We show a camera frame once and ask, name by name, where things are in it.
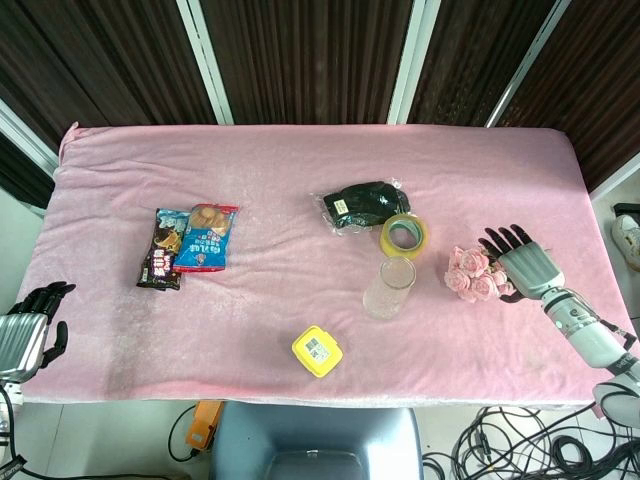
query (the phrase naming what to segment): white label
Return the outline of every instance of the white label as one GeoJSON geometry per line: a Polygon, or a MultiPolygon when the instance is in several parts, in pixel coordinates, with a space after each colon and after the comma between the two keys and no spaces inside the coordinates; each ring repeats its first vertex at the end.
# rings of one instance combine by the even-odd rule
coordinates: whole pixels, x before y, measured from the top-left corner
{"type": "Polygon", "coordinates": [[[327,350],[326,347],[316,338],[309,340],[305,345],[305,348],[317,364],[324,363],[324,361],[329,358],[329,350],[327,350]]]}
{"type": "Polygon", "coordinates": [[[349,209],[347,208],[347,204],[344,200],[336,200],[335,202],[333,202],[333,206],[336,207],[338,215],[349,213],[349,209]]]}

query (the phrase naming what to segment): white shoe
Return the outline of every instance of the white shoe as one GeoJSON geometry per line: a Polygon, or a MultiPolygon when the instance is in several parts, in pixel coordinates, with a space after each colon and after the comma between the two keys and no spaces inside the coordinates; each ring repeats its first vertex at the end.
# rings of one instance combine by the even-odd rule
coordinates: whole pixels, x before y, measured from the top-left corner
{"type": "Polygon", "coordinates": [[[620,215],[613,222],[611,236],[629,266],[640,272],[640,226],[633,217],[620,215]]]}

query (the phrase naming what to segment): clear plastic cup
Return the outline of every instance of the clear plastic cup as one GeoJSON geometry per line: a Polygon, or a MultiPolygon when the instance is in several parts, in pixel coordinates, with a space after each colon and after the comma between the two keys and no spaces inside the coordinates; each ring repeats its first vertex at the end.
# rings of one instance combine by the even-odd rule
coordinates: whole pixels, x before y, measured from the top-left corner
{"type": "Polygon", "coordinates": [[[416,281],[416,267],[404,257],[389,257],[364,292],[362,304],[367,313],[380,320],[393,318],[402,308],[416,281]]]}

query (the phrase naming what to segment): yellow tape roll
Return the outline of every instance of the yellow tape roll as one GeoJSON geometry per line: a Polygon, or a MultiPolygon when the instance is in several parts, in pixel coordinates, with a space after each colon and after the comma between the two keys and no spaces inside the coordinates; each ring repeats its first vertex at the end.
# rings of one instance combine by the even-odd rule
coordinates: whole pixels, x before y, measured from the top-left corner
{"type": "Polygon", "coordinates": [[[384,222],[382,234],[380,235],[380,247],[388,257],[405,257],[413,260],[420,255],[420,252],[424,250],[428,243],[429,231],[418,217],[401,213],[384,222]],[[393,243],[391,232],[396,229],[408,231],[415,239],[415,245],[410,248],[403,248],[393,243]]]}

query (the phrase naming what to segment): pink tablecloth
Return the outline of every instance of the pink tablecloth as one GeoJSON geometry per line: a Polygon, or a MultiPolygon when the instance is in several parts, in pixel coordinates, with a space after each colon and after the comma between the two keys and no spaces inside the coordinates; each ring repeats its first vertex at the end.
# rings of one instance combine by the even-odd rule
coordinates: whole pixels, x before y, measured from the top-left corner
{"type": "Polygon", "coordinates": [[[568,285],[624,328],[626,316],[567,138],[553,130],[440,126],[124,127],[71,130],[21,295],[78,288],[58,320],[66,354],[25,385],[29,399],[224,398],[330,405],[582,404],[608,378],[589,369],[540,304],[471,305],[442,280],[454,244],[516,222],[568,285]],[[431,229],[394,320],[362,293],[378,232],[332,235],[311,192],[394,177],[431,229]],[[156,207],[242,207],[230,268],[136,288],[156,207]],[[291,342],[317,324],[344,358],[324,379],[291,342]]]}

